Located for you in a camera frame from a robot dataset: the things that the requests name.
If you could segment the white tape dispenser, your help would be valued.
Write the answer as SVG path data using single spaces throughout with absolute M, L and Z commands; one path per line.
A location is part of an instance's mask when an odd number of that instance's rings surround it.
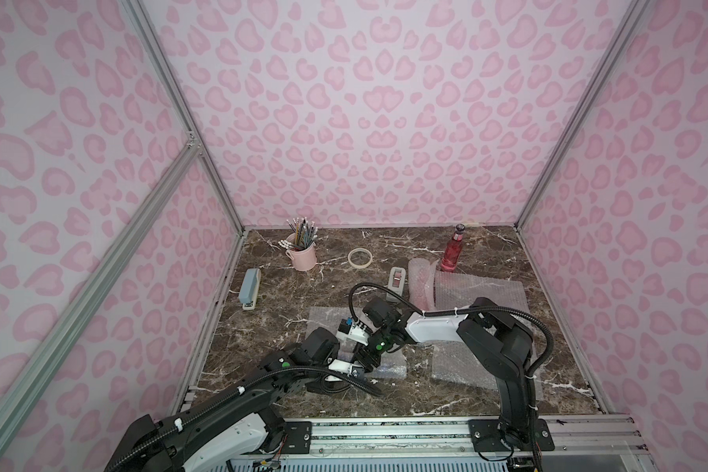
M 392 267 L 387 279 L 387 300 L 397 301 L 403 295 L 407 270 L 404 267 Z

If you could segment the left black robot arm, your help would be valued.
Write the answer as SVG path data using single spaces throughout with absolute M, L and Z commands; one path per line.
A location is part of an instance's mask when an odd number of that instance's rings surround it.
M 334 388 L 323 383 L 334 378 L 369 395 L 382 394 L 366 380 L 330 369 L 338 348 L 336 336 L 318 328 L 304 341 L 267 354 L 241 381 L 213 398 L 162 420 L 140 417 L 105 469 L 207 471 L 248 452 L 280 452 L 286 422 L 273 405 L 289 393 L 318 389 L 330 395 Z

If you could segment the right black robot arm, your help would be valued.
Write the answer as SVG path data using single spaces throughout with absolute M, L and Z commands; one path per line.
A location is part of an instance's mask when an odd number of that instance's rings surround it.
M 424 311 L 373 282 L 354 285 L 347 304 L 350 317 L 338 334 L 356 343 L 353 366 L 367 373 L 381 366 L 385 354 L 407 345 L 463 343 L 497 382 L 501 413 L 491 438 L 509 451 L 508 458 L 529 450 L 533 469 L 543 469 L 535 374 L 552 356 L 555 340 L 541 320 L 486 297 L 465 308 Z

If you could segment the tape roll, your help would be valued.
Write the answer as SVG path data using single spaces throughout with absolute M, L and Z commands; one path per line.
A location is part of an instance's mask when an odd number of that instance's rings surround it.
M 352 249 L 347 255 L 347 263 L 353 269 L 367 269 L 373 261 L 373 253 L 366 248 Z

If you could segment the grey stapler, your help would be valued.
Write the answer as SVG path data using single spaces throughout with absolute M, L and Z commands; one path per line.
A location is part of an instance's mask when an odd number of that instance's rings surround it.
M 260 269 L 248 269 L 239 291 L 239 302 L 243 311 L 253 311 L 257 306 L 262 273 Z

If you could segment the red bottle right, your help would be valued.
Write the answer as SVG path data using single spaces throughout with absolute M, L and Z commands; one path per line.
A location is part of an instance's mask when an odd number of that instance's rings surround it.
M 466 232 L 464 224 L 458 224 L 454 228 L 452 239 L 446 244 L 444 255 L 442 255 L 441 270 L 447 273 L 453 273 L 457 267 L 458 259 L 463 248 L 463 237 Z

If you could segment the pink pencil cup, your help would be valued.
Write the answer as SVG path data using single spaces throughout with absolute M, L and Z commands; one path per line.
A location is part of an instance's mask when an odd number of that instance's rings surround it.
M 294 235 L 289 235 L 282 243 L 285 254 L 296 271 L 310 271 L 316 267 L 318 259 L 313 236 L 304 236 L 297 242 Z

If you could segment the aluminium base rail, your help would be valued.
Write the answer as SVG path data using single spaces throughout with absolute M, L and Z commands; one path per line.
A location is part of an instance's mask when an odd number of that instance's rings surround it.
M 253 414 L 205 442 L 178 422 L 174 434 L 138 454 L 142 471 L 655 471 L 635 422 L 623 415 L 544 416 L 536 444 L 501 439 L 491 417 L 290 419 L 267 426 Z

